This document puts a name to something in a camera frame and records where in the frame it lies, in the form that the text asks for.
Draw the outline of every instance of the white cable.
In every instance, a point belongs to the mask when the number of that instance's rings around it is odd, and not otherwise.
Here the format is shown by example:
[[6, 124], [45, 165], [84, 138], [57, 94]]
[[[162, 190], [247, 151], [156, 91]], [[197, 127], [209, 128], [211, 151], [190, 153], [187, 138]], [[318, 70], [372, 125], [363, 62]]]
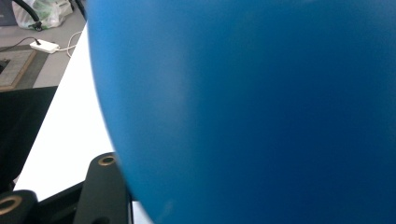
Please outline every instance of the white cable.
[[77, 33], [75, 33], [75, 34], [73, 34], [71, 37], [70, 37], [70, 39], [69, 39], [69, 43], [67, 44], [67, 56], [69, 56], [69, 58], [71, 58], [72, 56], [70, 55], [70, 52], [69, 52], [69, 50], [70, 50], [70, 43], [72, 42], [72, 39], [73, 39], [73, 37], [75, 36], [75, 35], [78, 35], [78, 34], [81, 34], [82, 33], [82, 31], [80, 31], [80, 32], [77, 32]]
[[73, 37], [74, 37], [75, 35], [78, 35], [78, 34], [81, 34], [81, 33], [82, 33], [82, 31], [77, 32], [77, 33], [73, 34], [73, 35], [70, 37], [69, 43], [67, 44], [67, 48], [65, 48], [65, 49], [57, 49], [56, 51], [64, 51], [64, 50], [67, 50], [67, 56], [69, 56], [69, 58], [71, 58], [72, 56], [70, 55], [69, 50], [72, 49], [72, 48], [75, 48], [76, 45], [73, 45], [73, 46], [70, 47], [70, 43], [72, 42], [72, 39], [73, 39]]
[[72, 49], [72, 48], [75, 48], [75, 47], [76, 47], [76, 45], [72, 46], [72, 47], [68, 47], [66, 49], [56, 49], [56, 51], [64, 51], [64, 50]]

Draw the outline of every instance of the black object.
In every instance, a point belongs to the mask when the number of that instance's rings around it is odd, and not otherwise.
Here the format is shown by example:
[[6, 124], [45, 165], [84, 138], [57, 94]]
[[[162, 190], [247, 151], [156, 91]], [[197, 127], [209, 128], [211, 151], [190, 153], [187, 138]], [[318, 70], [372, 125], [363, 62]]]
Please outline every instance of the black object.
[[9, 62], [10, 62], [10, 59], [0, 60], [0, 75], [4, 71], [4, 69], [7, 67]]
[[0, 92], [0, 193], [12, 190], [57, 87]]
[[[6, 202], [16, 196], [17, 205]], [[113, 154], [106, 153], [92, 160], [84, 182], [40, 203], [29, 190], [0, 195], [0, 223], [134, 223], [132, 199]]]
[[20, 7], [22, 7], [23, 9], [25, 9], [27, 11], [27, 13], [29, 13], [29, 15], [32, 17], [32, 19], [35, 21], [34, 24], [29, 25], [29, 27], [33, 27], [35, 30], [42, 31], [43, 28], [41, 27], [41, 21], [38, 18], [37, 14], [35, 13], [35, 11], [29, 6], [27, 5], [23, 0], [13, 0], [16, 4], [20, 5]]
[[72, 0], [69, 0], [69, 3], [70, 3], [70, 7], [72, 8], [72, 11], [74, 11], [74, 6], [73, 6], [73, 3], [72, 3]]
[[82, 17], [84, 17], [84, 20], [86, 21], [86, 20], [87, 20], [87, 17], [86, 17], [86, 14], [85, 14], [85, 7], [84, 7], [84, 5], [82, 5], [81, 1], [79, 1], [79, 0], [75, 0], [75, 2], [76, 2], [76, 4], [77, 4], [77, 6], [78, 6], [79, 11], [80, 11], [81, 14], [82, 14]]

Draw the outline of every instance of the blue balloon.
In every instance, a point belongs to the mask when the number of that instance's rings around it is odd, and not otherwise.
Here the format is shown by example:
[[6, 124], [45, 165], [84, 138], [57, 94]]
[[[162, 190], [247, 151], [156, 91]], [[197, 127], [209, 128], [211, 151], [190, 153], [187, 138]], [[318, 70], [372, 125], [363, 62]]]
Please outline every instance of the blue balloon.
[[155, 223], [396, 223], [396, 1], [90, 1], [92, 69]]

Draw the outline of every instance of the table surface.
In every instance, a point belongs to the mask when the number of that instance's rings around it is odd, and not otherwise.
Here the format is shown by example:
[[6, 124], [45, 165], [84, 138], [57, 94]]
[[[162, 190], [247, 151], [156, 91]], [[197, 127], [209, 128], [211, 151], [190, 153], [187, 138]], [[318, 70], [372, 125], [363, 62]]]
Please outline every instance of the table surface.
[[[84, 28], [14, 190], [42, 201], [83, 181], [93, 158], [114, 151], [97, 100]], [[134, 223], [150, 223], [134, 203]]]
[[[19, 26], [0, 26], [0, 47], [9, 47], [26, 36], [33, 36], [37, 39], [46, 40], [58, 44], [61, 49], [66, 48], [72, 34], [82, 31], [85, 26], [85, 20], [81, 15], [81, 12], [76, 10], [66, 17], [66, 20], [59, 27], [50, 28], [43, 32], [37, 32], [35, 30], [22, 29]], [[76, 35], [72, 39], [71, 45], [74, 45], [79, 38]], [[32, 43], [32, 39], [27, 39], [21, 43], [21, 45], [29, 45]], [[37, 79], [35, 80], [34, 88], [58, 86], [62, 80], [64, 71], [70, 62], [69, 57], [65, 51], [50, 54], [41, 68]]]

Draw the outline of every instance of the plastic bag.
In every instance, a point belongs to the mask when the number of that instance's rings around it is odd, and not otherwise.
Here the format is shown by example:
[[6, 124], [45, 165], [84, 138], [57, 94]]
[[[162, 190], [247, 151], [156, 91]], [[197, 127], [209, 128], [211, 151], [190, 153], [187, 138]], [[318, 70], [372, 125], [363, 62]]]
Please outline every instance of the plastic bag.
[[[24, 2], [35, 11], [42, 22], [43, 29], [60, 26], [65, 17], [73, 12], [70, 2], [67, 0], [24, 0]], [[31, 15], [15, 2], [12, 2], [12, 9], [18, 26], [32, 29], [29, 26], [35, 21]]]

